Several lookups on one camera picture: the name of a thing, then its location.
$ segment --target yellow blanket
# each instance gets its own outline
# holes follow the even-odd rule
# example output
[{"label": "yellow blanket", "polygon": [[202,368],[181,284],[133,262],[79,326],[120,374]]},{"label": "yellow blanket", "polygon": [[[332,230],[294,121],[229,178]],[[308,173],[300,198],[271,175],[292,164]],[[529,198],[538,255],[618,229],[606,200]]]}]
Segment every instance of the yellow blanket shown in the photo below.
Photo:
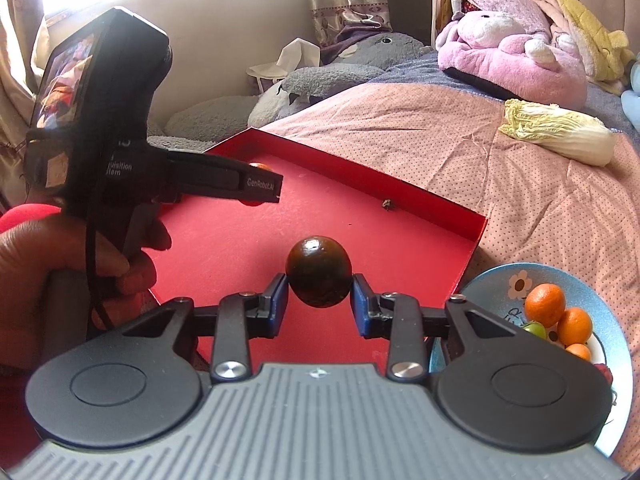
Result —
[{"label": "yellow blanket", "polygon": [[609,32],[578,0],[556,0],[568,21],[570,35],[578,45],[587,75],[595,82],[626,86],[625,68],[634,59],[622,30]]}]

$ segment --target red box lid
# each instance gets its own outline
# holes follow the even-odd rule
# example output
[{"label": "red box lid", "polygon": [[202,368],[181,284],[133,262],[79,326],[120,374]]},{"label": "red box lid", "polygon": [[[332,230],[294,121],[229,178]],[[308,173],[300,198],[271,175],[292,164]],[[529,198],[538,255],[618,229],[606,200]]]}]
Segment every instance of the red box lid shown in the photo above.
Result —
[{"label": "red box lid", "polygon": [[[262,162],[284,176],[280,203],[245,206],[233,200],[185,197],[161,219],[171,250],[151,256],[152,289],[162,303],[176,296],[197,306],[227,294],[262,291],[284,272],[293,244],[310,235],[338,240],[376,292],[402,292],[423,306],[442,306],[455,291],[486,226],[486,218],[387,174],[312,147],[249,129],[209,153]],[[383,208],[391,200],[392,209]],[[358,336],[347,298],[326,309],[290,292],[280,335],[252,340],[261,362],[386,361],[388,342]],[[212,338],[198,349],[210,357]]]}]

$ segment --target orange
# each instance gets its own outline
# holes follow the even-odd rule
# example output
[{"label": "orange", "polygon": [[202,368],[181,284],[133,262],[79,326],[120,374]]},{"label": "orange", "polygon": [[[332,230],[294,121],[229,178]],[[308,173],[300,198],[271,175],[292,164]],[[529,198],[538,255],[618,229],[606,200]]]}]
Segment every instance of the orange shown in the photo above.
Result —
[{"label": "orange", "polygon": [[564,292],[559,286],[542,283],[524,300],[524,315],[529,321],[537,321],[545,328],[551,328],[562,316],[565,304]]},{"label": "orange", "polygon": [[593,333],[591,317],[579,306],[572,306],[562,313],[558,321],[558,340],[566,346],[586,343]]},{"label": "orange", "polygon": [[567,352],[571,352],[575,356],[591,361],[591,351],[585,345],[576,343],[575,345],[569,345],[565,350]]},{"label": "orange", "polygon": [[[269,166],[261,162],[250,162],[249,166],[254,166],[255,168],[260,168],[261,170],[271,171],[271,168]],[[252,202],[251,200],[238,200],[238,202],[249,207],[258,207],[259,205],[263,204],[263,202]]]}]

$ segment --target black cable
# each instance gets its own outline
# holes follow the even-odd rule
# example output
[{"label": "black cable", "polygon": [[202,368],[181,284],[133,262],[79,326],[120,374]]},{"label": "black cable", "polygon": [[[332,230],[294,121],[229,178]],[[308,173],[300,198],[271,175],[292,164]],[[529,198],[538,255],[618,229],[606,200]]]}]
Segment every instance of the black cable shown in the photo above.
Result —
[{"label": "black cable", "polygon": [[102,158],[98,165],[98,177],[86,211],[86,238],[84,241],[84,260],[86,267],[86,282],[89,288],[90,309],[95,310],[105,329],[113,329],[113,323],[102,304],[100,290],[98,288],[97,273],[95,270],[95,237],[97,236],[96,223],[100,215],[102,194],[107,184],[107,169],[113,155],[115,143],[110,142],[104,146]]}]

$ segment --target plush toy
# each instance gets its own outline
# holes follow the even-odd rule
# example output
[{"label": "plush toy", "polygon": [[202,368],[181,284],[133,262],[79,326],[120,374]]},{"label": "plush toy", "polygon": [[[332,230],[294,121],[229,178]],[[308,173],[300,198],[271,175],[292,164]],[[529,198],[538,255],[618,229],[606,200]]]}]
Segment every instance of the plush toy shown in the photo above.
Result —
[{"label": "plush toy", "polygon": [[506,12],[466,13],[447,25],[436,48],[438,65],[447,75],[497,98],[572,110],[587,100],[587,78],[575,45],[567,41],[566,50],[549,46],[525,34]]},{"label": "plush toy", "polygon": [[294,70],[274,85],[275,89],[267,90],[249,115],[248,126],[261,128],[290,116],[430,50],[431,47],[398,32],[365,38],[347,47],[328,65]]},{"label": "plush toy", "polygon": [[193,105],[174,114],[164,126],[164,134],[221,142],[246,128],[246,118],[257,102],[257,96],[224,96]]},{"label": "plush toy", "polygon": [[631,68],[631,88],[622,94],[622,109],[625,115],[633,124],[634,128],[640,131],[640,54]]}]

